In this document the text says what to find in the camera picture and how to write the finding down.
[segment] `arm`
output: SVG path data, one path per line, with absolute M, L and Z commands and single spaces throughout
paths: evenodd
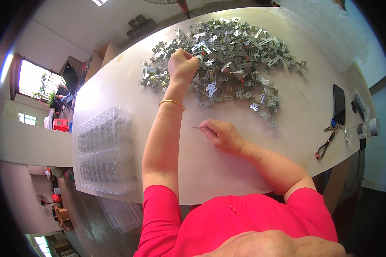
M 297 163 L 243 140 L 233 124 L 209 119 L 199 127 L 215 147 L 251 162 L 275 191 L 284 195 L 286 202 L 299 188 L 316 190 L 309 174 Z
M 183 101 L 199 60 L 183 49 L 170 58 L 170 84 L 163 100 Z M 179 198 L 177 163 L 183 109 L 171 102 L 160 105 L 151 127 L 142 161 L 143 191 L 151 185 L 170 188 Z

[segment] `smartphone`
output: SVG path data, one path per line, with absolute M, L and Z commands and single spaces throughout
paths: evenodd
M 333 118 L 344 125 L 346 123 L 345 91 L 333 84 Z

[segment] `white table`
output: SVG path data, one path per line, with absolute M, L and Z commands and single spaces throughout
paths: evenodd
M 268 183 L 258 174 L 253 165 L 239 158 L 222 153 L 212 146 L 199 131 L 192 129 L 207 118 L 230 121 L 241 135 L 259 146 L 283 154 L 300 164 L 311 176 L 315 176 L 348 158 L 359 149 L 359 142 L 347 143 L 339 130 L 324 158 L 318 161 L 314 152 L 330 136 L 323 129 L 333 117 L 333 90 L 336 84 L 345 91 L 346 125 L 360 123 L 359 114 L 350 108 L 354 90 L 357 89 L 371 109 L 375 109 L 363 75 L 357 66 L 340 74 L 322 55 L 320 49 L 300 34 L 286 18 L 277 13 L 277 8 L 250 7 L 209 13 L 165 28 L 130 47 L 104 66 L 77 93 L 73 117 L 72 153 L 74 175 L 79 177 L 76 163 L 76 128 L 113 106 L 134 112 L 136 152 L 141 172 L 141 163 L 150 127 L 156 116 L 161 93 L 137 84 L 141 79 L 140 64 L 154 56 L 151 49 L 161 40 L 171 41 L 175 29 L 188 31 L 191 23 L 210 21 L 220 17 L 242 17 L 250 25 L 267 28 L 272 37 L 279 37 L 289 45 L 290 52 L 300 60 L 306 60 L 309 73 L 305 76 L 289 73 L 287 69 L 275 67 L 269 75 L 281 97 L 277 113 L 279 129 L 268 126 L 260 116 L 249 108 L 247 100 L 215 103 L 210 109 L 200 110 L 199 101 L 193 93 L 187 93 L 183 104 L 186 110 L 181 123 L 179 149 L 179 203 L 199 204 L 221 195 L 245 195 L 272 191 Z M 124 196 L 100 193 L 80 186 L 79 191 L 122 201 L 142 202 L 142 191 Z

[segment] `keys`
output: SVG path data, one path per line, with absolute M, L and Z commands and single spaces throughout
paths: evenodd
M 325 128 L 324 129 L 324 132 L 327 132 L 327 131 L 333 131 L 335 128 L 332 126 L 332 124 L 329 125 L 329 127 Z
M 330 124 L 327 128 L 324 129 L 324 132 L 327 131 L 336 131 L 340 127 L 339 122 L 336 123 L 336 126 L 333 126 L 333 124 Z
M 329 127 L 324 129 L 324 132 L 335 131 L 338 129 L 338 127 L 339 127 L 338 125 L 339 125 L 339 122 L 336 122 L 335 119 L 332 119 L 331 124 L 329 125 Z

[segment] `woman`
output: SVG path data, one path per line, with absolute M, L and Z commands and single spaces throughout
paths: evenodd
M 286 204 L 262 194 L 213 198 L 183 223 L 178 204 L 181 105 L 199 61 L 178 49 L 170 85 L 144 150 L 143 227 L 135 256 L 342 256 L 336 230 L 314 183 L 288 158 L 243 140 L 231 123 L 206 120 L 200 130 L 223 152 L 253 163 Z

